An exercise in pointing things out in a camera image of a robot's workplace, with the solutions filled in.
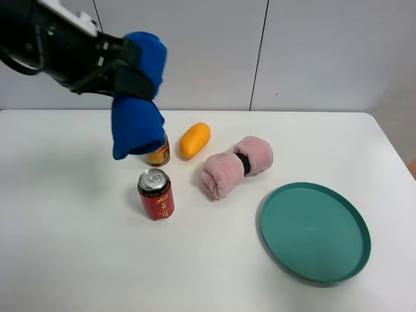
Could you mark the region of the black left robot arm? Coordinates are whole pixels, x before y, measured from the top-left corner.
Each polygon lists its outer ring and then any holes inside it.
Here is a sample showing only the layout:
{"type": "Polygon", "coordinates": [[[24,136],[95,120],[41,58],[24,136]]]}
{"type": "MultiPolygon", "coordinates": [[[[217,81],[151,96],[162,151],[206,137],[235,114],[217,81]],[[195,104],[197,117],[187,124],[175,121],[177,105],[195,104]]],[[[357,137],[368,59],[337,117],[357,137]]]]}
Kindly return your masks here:
{"type": "Polygon", "coordinates": [[[139,67],[138,44],[101,32],[87,14],[56,10],[55,4],[1,2],[1,61],[24,75],[47,74],[76,94],[153,99],[156,86],[139,67]]]}

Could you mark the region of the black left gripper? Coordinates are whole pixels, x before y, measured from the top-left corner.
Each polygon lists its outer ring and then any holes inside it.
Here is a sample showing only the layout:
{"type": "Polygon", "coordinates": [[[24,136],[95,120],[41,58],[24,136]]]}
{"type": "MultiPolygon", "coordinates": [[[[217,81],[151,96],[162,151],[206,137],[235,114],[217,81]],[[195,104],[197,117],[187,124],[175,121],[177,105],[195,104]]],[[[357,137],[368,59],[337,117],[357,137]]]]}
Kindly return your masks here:
{"type": "Polygon", "coordinates": [[[142,48],[130,38],[91,37],[51,14],[33,14],[23,39],[19,59],[73,93],[155,97],[155,85],[141,72],[142,48]]]}

